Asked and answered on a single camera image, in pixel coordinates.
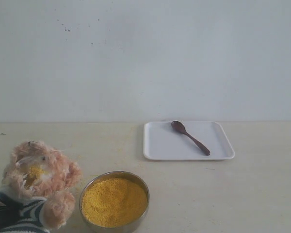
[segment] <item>tabletop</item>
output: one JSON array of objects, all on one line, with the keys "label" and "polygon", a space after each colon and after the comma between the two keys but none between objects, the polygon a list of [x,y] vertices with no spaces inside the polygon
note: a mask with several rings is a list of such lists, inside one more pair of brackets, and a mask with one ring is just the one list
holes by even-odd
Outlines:
[{"label": "tabletop", "polygon": [[[291,122],[221,122],[234,150],[227,161],[150,161],[143,123],[2,123],[0,181],[11,149],[43,140],[79,163],[76,199],[99,174],[137,174],[150,208],[136,233],[291,232]],[[78,206],[54,233],[89,233]]]}]

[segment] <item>brown spoon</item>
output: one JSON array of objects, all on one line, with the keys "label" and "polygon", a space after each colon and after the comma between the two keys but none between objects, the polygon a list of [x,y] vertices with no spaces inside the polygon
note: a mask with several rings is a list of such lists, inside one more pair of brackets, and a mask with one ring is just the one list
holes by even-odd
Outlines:
[{"label": "brown spoon", "polygon": [[189,133],[185,130],[185,127],[181,122],[175,120],[171,122],[171,127],[178,133],[188,136],[193,142],[195,142],[195,144],[203,151],[205,155],[210,155],[210,151],[207,149],[207,147],[205,147],[200,141],[197,141],[195,138],[189,135]]}]

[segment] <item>striped shirt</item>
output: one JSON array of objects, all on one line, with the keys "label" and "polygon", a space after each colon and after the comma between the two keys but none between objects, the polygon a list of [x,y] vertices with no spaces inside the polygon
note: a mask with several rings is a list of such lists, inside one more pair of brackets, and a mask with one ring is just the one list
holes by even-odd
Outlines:
[{"label": "striped shirt", "polygon": [[0,205],[17,206],[18,220],[11,226],[0,229],[0,233],[49,233],[42,222],[42,208],[45,198],[33,198],[18,202],[0,192]]}]

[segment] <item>stuffed animal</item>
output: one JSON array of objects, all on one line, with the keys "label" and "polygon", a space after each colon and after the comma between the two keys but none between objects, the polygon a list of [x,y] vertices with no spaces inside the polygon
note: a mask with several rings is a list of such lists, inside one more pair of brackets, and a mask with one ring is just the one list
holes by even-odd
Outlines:
[{"label": "stuffed animal", "polygon": [[77,163],[44,142],[16,146],[0,190],[0,233],[49,233],[66,224],[81,178]]}]

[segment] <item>stainless steel bowl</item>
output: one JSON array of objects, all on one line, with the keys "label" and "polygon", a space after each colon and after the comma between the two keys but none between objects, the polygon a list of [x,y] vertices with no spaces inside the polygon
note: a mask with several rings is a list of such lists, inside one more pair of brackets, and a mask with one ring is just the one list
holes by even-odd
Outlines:
[{"label": "stainless steel bowl", "polygon": [[[145,195],[147,198],[146,209],[145,209],[144,213],[138,219],[136,219],[135,221],[133,221],[127,225],[124,225],[121,227],[115,227],[115,228],[101,227],[101,226],[95,225],[94,223],[92,223],[86,219],[86,217],[84,216],[83,211],[82,211],[82,201],[83,201],[84,193],[86,192],[88,187],[90,187],[92,184],[98,183],[100,181],[105,181],[105,180],[110,179],[110,178],[124,178],[124,179],[127,179],[129,181],[134,182],[135,184],[139,185],[145,191]],[[88,183],[88,185],[83,189],[83,191],[81,193],[80,201],[79,201],[79,208],[80,208],[80,212],[81,212],[81,215],[82,215],[84,222],[89,226],[89,228],[91,230],[93,230],[96,233],[132,233],[133,231],[135,231],[139,227],[140,223],[145,218],[147,211],[149,209],[149,201],[150,201],[149,189],[148,189],[146,183],[139,176],[137,176],[133,173],[130,173],[130,172],[126,172],[126,171],[112,171],[112,172],[102,174],[102,175],[94,178],[93,180],[91,180]]]}]

